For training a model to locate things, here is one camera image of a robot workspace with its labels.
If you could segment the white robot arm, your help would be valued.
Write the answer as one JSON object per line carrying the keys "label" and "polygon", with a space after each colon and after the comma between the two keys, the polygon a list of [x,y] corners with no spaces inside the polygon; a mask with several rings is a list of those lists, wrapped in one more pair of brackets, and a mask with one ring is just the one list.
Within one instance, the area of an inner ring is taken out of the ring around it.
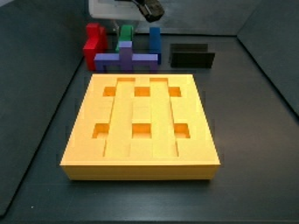
{"label": "white robot arm", "polygon": [[159,0],[88,0],[88,13],[94,18],[159,21],[164,7]]}

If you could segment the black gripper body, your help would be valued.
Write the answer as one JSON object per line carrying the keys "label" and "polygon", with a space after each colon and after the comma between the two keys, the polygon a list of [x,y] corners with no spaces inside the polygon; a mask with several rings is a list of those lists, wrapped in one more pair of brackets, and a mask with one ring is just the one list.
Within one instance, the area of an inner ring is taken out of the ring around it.
{"label": "black gripper body", "polygon": [[158,21],[164,15],[164,7],[159,0],[131,0],[148,23]]}

